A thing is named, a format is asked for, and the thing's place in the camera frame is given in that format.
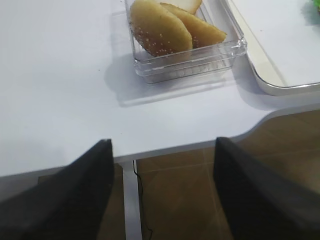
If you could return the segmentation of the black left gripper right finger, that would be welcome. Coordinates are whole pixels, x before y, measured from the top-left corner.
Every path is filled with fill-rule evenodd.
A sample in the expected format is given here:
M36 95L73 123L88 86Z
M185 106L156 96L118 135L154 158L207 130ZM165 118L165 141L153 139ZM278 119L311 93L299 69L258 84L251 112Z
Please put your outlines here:
M235 240L320 238L320 195L280 176L227 137L215 140L213 180Z

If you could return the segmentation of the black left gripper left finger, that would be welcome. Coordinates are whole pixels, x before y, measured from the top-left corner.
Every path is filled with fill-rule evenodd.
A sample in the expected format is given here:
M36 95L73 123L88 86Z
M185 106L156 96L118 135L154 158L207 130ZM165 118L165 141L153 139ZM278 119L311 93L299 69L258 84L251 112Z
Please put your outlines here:
M115 178L110 139L0 204L2 240L95 240Z

